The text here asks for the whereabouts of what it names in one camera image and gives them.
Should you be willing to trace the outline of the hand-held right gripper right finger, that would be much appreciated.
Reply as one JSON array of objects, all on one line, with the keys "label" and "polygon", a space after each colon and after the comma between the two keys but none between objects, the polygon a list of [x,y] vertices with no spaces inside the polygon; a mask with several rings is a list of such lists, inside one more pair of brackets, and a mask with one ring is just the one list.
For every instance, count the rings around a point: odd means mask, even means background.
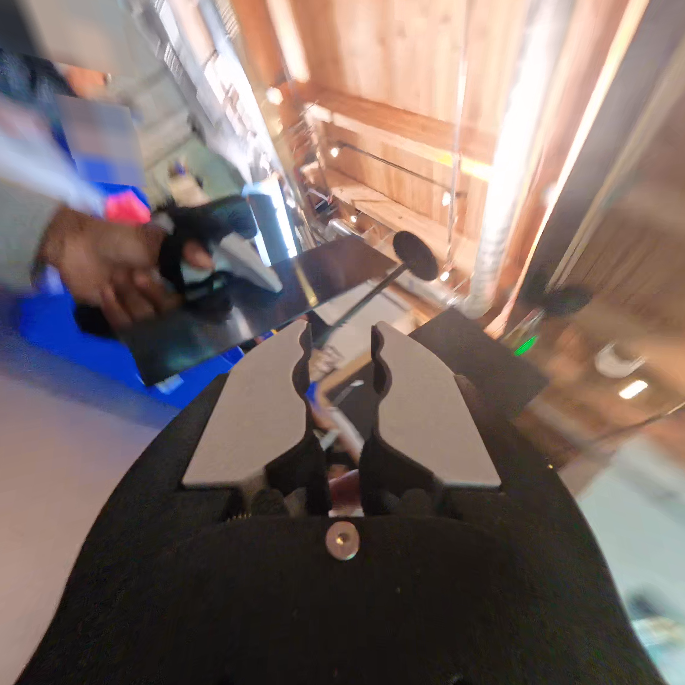
[{"label": "hand-held right gripper right finger", "polygon": [[455,372],[384,321],[372,327],[371,356],[378,403],[358,466],[364,514],[389,514],[412,491],[431,509],[453,490],[501,491]]}]

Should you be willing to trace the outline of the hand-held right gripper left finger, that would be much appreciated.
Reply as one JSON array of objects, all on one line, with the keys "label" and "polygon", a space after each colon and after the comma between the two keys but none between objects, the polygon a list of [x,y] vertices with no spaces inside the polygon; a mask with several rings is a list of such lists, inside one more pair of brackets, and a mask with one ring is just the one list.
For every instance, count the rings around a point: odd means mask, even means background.
[{"label": "hand-held right gripper left finger", "polygon": [[227,375],[182,478],[191,490],[230,488],[248,511],[262,491],[297,494],[304,513],[327,517],[325,454],[314,433],[310,325],[296,320]]}]

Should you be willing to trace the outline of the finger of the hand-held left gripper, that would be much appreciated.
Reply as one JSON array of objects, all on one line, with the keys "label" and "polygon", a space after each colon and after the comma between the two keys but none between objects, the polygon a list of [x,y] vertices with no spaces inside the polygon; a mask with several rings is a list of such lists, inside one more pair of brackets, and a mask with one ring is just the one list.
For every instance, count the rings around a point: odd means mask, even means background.
[{"label": "finger of the hand-held left gripper", "polygon": [[259,253],[248,240],[236,233],[228,234],[219,242],[217,270],[244,279],[271,293],[280,293],[283,289],[276,272],[263,263]]}]

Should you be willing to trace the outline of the thin dark shiny metal plate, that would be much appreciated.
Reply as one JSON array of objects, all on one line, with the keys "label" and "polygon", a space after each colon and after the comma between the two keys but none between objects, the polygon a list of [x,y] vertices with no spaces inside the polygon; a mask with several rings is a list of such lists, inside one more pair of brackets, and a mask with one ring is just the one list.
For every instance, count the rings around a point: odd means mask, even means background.
[{"label": "thin dark shiny metal plate", "polygon": [[366,281],[379,281],[397,265],[362,239],[347,236],[275,263],[283,287],[279,293],[235,279],[227,288],[229,313],[180,308],[136,323],[118,338],[132,354],[142,382],[151,386],[282,328]]}]

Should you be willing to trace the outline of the blue plastic bin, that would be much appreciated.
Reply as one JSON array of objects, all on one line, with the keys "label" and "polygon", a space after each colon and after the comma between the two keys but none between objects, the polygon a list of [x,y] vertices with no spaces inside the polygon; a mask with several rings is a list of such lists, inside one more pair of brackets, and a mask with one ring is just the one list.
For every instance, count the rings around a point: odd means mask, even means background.
[{"label": "blue plastic bin", "polygon": [[198,370],[164,380],[161,389],[144,389],[133,357],[121,342],[81,330],[76,315],[86,305],[74,300],[56,269],[36,259],[31,283],[31,288],[23,291],[1,286],[3,294],[19,300],[19,332],[30,343],[174,407],[187,406],[210,381],[229,372],[243,357],[241,352],[219,355],[201,363]]}]

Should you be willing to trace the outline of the person's left forearm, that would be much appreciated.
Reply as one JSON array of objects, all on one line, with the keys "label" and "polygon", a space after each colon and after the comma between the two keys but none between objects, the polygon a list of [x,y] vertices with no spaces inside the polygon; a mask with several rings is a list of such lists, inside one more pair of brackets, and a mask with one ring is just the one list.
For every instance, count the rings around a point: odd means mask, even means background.
[{"label": "person's left forearm", "polygon": [[1,285],[31,288],[36,258],[61,207],[102,218],[105,198],[82,180],[52,135],[1,129]]}]

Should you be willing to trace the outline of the LED light panel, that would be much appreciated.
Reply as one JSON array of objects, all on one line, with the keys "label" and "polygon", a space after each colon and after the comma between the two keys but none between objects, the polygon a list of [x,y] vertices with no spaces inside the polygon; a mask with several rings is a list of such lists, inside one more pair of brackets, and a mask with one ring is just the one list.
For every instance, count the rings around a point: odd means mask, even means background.
[{"label": "LED light panel", "polygon": [[245,185],[243,197],[249,204],[260,232],[258,251],[267,264],[274,265],[298,255],[298,242],[293,231],[286,201],[275,177]]}]

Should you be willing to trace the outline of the black dome speaker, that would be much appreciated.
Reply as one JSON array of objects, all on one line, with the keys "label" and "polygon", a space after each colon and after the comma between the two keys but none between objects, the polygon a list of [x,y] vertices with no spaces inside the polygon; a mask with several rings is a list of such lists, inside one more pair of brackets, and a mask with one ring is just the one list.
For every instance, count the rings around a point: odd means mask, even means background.
[{"label": "black dome speaker", "polygon": [[592,298],[593,294],[587,288],[571,285],[545,293],[541,308],[550,318],[564,318],[581,311]]}]

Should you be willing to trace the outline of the silver ceiling duct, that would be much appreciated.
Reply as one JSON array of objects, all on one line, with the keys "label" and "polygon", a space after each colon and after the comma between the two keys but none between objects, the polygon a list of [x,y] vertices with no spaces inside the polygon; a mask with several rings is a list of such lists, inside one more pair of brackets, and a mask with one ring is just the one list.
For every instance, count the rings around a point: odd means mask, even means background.
[{"label": "silver ceiling duct", "polygon": [[527,178],[536,130],[567,33],[574,1],[531,1],[484,204],[468,294],[460,304],[471,320],[496,299],[509,235]]}]

